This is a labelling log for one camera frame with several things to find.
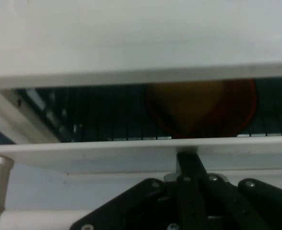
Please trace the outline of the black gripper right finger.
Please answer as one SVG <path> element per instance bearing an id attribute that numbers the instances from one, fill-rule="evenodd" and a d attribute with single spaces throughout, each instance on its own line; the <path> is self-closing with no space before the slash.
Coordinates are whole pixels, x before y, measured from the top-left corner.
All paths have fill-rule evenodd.
<path id="1" fill-rule="evenodd" d="M 282 189 L 253 178 L 237 186 L 188 153 L 189 230 L 282 230 Z"/>

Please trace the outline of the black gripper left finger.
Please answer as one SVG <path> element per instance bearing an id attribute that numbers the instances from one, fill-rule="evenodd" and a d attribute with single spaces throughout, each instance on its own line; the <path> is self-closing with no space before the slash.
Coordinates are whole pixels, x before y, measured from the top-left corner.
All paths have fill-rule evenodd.
<path id="1" fill-rule="evenodd" d="M 192 178 L 184 163 L 185 153 L 176 156 L 175 181 L 145 179 L 74 222 L 72 230 L 165 230 L 179 224 L 189 212 Z"/>

